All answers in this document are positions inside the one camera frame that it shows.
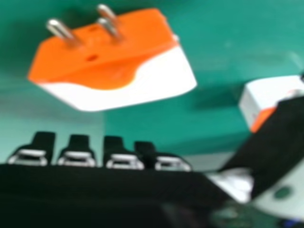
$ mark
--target orange plug top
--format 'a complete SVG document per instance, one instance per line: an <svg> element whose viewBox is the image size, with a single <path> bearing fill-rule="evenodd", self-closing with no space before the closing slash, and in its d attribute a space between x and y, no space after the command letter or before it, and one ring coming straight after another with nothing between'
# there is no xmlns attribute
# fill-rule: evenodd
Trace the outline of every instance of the orange plug top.
<svg viewBox="0 0 304 228"><path fill-rule="evenodd" d="M116 89L129 84L137 68L149 58L178 45L166 18L157 9L118 17L121 41L113 41L98 24L77 28L81 45L67 46L60 38L43 41L29 80L68 82L95 89Z"/></svg>

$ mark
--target silver pin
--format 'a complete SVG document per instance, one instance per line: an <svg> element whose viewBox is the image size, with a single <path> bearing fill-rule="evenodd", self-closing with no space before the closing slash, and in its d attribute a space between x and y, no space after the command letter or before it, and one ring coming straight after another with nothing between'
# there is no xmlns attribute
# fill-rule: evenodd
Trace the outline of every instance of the silver pin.
<svg viewBox="0 0 304 228"><path fill-rule="evenodd" d="M116 40L121 40L122 35L118 29L106 18L99 18L97 23L101 25Z"/></svg>
<svg viewBox="0 0 304 228"><path fill-rule="evenodd" d="M75 46L81 44L79 38L58 19L50 19L47 22L47 29L55 36L63 39L67 44Z"/></svg>
<svg viewBox="0 0 304 228"><path fill-rule="evenodd" d="M117 25L117 16L111 8L104 4L100 4L97 6L97 11L103 18L108 19L113 25Z"/></svg>

